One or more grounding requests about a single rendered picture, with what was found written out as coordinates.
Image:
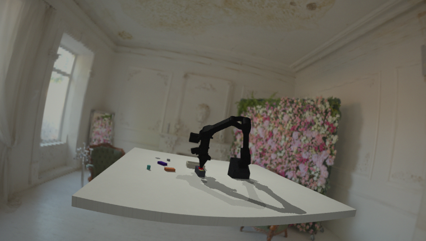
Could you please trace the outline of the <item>beige open tray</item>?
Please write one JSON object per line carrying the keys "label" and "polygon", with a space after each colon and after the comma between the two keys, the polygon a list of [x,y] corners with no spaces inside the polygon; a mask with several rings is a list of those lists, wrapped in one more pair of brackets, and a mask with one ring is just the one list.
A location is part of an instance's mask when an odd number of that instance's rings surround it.
{"label": "beige open tray", "polygon": [[195,166],[200,166],[199,162],[186,161],[186,165],[188,168],[195,168]]}

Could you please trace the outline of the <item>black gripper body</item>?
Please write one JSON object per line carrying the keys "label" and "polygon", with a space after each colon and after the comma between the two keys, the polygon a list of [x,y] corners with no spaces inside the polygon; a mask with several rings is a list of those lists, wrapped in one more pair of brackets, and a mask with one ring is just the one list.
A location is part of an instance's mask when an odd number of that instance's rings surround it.
{"label": "black gripper body", "polygon": [[199,152],[199,153],[196,153],[196,155],[198,155],[198,157],[201,160],[208,160],[208,161],[210,161],[211,157],[208,155],[209,146],[207,146],[207,145],[201,145],[200,144],[199,147],[202,148],[202,154]]}

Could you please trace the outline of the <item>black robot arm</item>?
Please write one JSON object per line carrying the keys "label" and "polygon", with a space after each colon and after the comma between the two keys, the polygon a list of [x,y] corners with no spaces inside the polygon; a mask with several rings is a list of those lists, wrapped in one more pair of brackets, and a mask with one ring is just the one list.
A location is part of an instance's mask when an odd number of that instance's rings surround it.
{"label": "black robot arm", "polygon": [[[238,123],[239,121],[242,124]],[[229,118],[214,124],[204,126],[199,134],[190,133],[189,142],[196,143],[200,142],[201,145],[209,146],[210,139],[213,139],[213,135],[230,126],[235,126],[236,128],[242,130],[243,133],[243,147],[241,148],[241,159],[238,161],[238,165],[240,169],[247,169],[248,165],[251,164],[251,154],[249,151],[249,133],[251,131],[251,119],[243,116],[230,116]],[[200,141],[201,140],[201,141]],[[201,153],[202,148],[195,147],[191,148],[191,153]]]}

